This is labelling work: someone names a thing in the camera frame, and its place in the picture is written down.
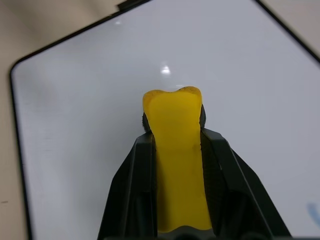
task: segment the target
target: whiteboard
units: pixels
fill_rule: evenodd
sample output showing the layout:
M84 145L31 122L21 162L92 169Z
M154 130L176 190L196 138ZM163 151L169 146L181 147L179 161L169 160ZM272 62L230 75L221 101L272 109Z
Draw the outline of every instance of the whiteboard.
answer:
M291 234L320 236L319 64L254 1L152 0L72 36L11 70L35 239L97 237L143 94L183 86Z

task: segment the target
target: beige wall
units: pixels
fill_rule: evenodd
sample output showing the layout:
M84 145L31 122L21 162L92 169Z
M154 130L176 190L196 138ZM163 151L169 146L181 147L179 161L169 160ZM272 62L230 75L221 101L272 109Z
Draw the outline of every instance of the beige wall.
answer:
M8 80L20 57L116 11L122 0L0 0L0 239L23 240L26 227ZM320 52L320 1L265 0Z

